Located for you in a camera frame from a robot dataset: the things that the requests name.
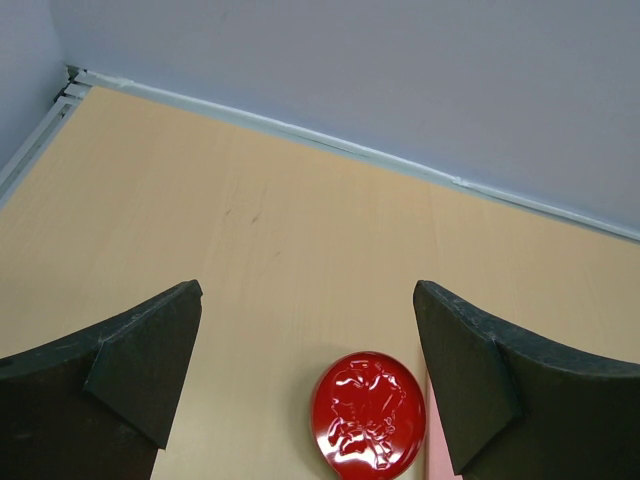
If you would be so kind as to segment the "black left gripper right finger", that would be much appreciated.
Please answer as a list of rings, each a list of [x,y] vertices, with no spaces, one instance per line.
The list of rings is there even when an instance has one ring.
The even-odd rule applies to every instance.
[[[457,475],[638,477],[637,364],[549,340],[431,281],[413,304]]]

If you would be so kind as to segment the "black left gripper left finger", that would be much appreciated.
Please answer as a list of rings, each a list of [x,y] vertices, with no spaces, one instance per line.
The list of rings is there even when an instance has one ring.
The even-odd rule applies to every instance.
[[[166,449],[202,289],[181,282],[1,361],[4,479],[148,479]]]

